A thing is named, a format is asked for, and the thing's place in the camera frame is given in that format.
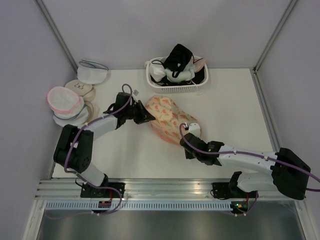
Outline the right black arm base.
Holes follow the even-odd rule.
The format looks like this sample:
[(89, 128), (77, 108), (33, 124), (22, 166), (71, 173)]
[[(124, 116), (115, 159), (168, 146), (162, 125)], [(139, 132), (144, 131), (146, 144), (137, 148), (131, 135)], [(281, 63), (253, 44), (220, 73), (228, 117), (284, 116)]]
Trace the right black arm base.
[(214, 199), (228, 200), (228, 199), (246, 199), (247, 197), (255, 198), (257, 192), (245, 192), (233, 183), (228, 182), (213, 182), (211, 194)]

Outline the floral peach laundry bag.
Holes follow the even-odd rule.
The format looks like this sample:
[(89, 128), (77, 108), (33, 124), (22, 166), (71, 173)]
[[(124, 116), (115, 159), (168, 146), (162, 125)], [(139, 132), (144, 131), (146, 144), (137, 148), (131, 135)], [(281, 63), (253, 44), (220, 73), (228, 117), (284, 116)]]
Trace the floral peach laundry bag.
[(180, 144), (182, 139), (180, 124), (199, 124), (196, 118), (184, 112), (168, 96), (154, 95), (146, 102), (145, 108), (155, 117), (155, 120), (150, 122), (151, 129), (158, 137), (170, 144)]

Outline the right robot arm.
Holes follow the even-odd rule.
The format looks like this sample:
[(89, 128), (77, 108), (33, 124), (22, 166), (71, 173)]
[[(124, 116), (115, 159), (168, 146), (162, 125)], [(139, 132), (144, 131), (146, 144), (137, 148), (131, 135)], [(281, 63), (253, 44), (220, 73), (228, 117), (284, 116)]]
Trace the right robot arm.
[(251, 170), (235, 172), (230, 178), (228, 192), (235, 198), (253, 191), (278, 191), (294, 200), (305, 198), (311, 168), (288, 148), (265, 153), (245, 151), (219, 141), (204, 142), (192, 133), (185, 134), (179, 144), (187, 159), (207, 166)]

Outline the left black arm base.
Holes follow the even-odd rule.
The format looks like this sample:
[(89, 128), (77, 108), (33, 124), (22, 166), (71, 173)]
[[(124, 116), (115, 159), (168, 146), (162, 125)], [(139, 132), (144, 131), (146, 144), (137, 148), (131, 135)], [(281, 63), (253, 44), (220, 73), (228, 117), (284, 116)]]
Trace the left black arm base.
[(119, 199), (120, 197), (124, 197), (124, 192), (124, 182), (110, 182), (108, 184), (108, 189), (99, 189), (83, 183), (80, 192), (80, 197), (85, 199)]

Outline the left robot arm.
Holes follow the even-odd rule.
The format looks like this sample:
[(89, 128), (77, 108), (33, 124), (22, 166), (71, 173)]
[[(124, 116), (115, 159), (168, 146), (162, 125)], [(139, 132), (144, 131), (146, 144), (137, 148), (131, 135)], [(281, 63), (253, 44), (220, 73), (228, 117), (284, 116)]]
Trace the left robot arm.
[(120, 128), (127, 120), (140, 125), (156, 119), (140, 100), (135, 100), (126, 92), (119, 92), (115, 103), (105, 113), (82, 127), (71, 124), (64, 126), (53, 154), (55, 163), (92, 185), (91, 191), (98, 198), (108, 195), (109, 180), (92, 163), (94, 140)]

